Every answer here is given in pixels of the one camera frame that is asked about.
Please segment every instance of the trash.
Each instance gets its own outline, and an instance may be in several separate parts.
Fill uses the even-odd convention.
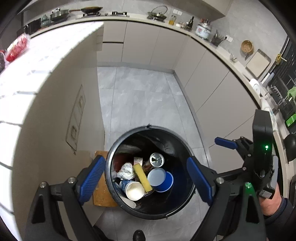
[[[142,183],[145,192],[149,192],[152,190],[151,185],[148,182],[148,179],[146,177],[146,174],[144,173],[142,167],[140,164],[136,164],[133,166],[133,169],[135,171],[135,173],[137,174],[138,178],[140,179],[140,182]]]
[[[133,171],[133,165],[129,162],[123,164],[120,171],[117,173],[117,177],[121,180],[131,180],[135,178],[135,172]]]
[[[154,166],[154,167],[161,167],[164,164],[165,159],[164,159],[164,157],[163,157],[162,154],[159,154],[157,152],[154,152],[150,156],[149,161],[150,161],[150,163],[151,163],[152,166]]]
[[[147,179],[157,192],[169,190],[174,183],[173,175],[170,172],[166,172],[163,168],[153,169],[149,172]]]
[[[143,165],[143,158],[142,157],[134,157],[133,158],[133,164],[136,165],[136,164],[140,164],[140,166]]]
[[[132,201],[138,201],[145,195],[145,190],[142,184],[132,180],[121,181],[120,188],[124,191],[128,199]]]

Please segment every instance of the blue paper cup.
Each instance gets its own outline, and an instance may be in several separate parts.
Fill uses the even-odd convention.
[[[153,189],[157,192],[165,192],[169,190],[174,183],[173,175],[162,168],[151,170],[147,179]]]

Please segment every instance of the pot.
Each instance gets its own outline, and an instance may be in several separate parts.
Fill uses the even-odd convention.
[[[159,12],[159,13],[154,12],[154,10],[159,8],[159,7],[165,7],[166,11],[164,13],[162,13],[162,12]],[[167,16],[165,16],[164,14],[167,11],[168,11],[168,7],[165,6],[165,5],[161,5],[161,6],[158,6],[158,7],[154,8],[151,12],[148,12],[148,17],[149,18],[158,18],[158,19],[161,19],[161,20],[165,20],[167,18]]]

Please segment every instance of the bottle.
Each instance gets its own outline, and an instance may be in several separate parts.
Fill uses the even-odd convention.
[[[170,21],[168,22],[168,24],[174,25],[176,19],[177,19],[177,17],[175,15],[172,15],[172,17],[170,18]]]
[[[192,18],[190,19],[190,21],[188,22],[188,27],[189,28],[192,28],[192,25],[193,25],[193,19],[194,19],[194,16],[192,16]]]

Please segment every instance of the black trash can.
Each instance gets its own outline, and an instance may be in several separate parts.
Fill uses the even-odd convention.
[[[173,186],[166,192],[153,192],[129,207],[119,196],[115,183],[118,155],[147,157],[157,152],[164,156],[163,169],[174,177]],[[106,163],[106,183],[117,202],[129,214],[144,219],[162,219],[180,211],[194,194],[195,186],[187,172],[186,160],[193,156],[188,144],[176,133],[158,126],[143,126],[123,134],[111,147]]]

